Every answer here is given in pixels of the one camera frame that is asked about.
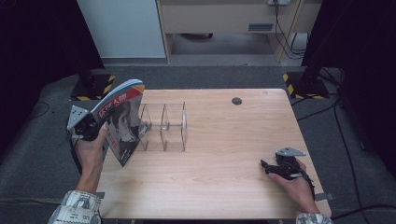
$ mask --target white wall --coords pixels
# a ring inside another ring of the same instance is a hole
[[[102,58],[165,58],[155,0],[78,0]]]

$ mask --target sleeve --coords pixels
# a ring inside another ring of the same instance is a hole
[[[61,205],[53,212],[49,224],[101,224],[100,202],[96,195],[78,190],[68,191]]]
[[[296,218],[296,224],[332,224],[332,220],[322,214],[301,213]]]

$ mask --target electrical outlet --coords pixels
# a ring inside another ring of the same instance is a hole
[[[290,5],[290,0],[268,0],[268,5],[274,6],[276,2],[279,6]]]

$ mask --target wrist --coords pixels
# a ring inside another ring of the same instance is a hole
[[[94,194],[97,190],[100,174],[102,173],[103,166],[83,167],[81,178],[78,181],[76,190],[89,192]]]
[[[299,210],[302,213],[314,213],[314,214],[320,213],[315,202],[299,204]]]

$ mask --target book cover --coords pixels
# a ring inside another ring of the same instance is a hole
[[[130,79],[111,91],[93,110],[96,120],[101,119],[111,106],[115,111],[108,124],[107,143],[122,166],[139,144],[139,106],[145,86],[139,79]]]

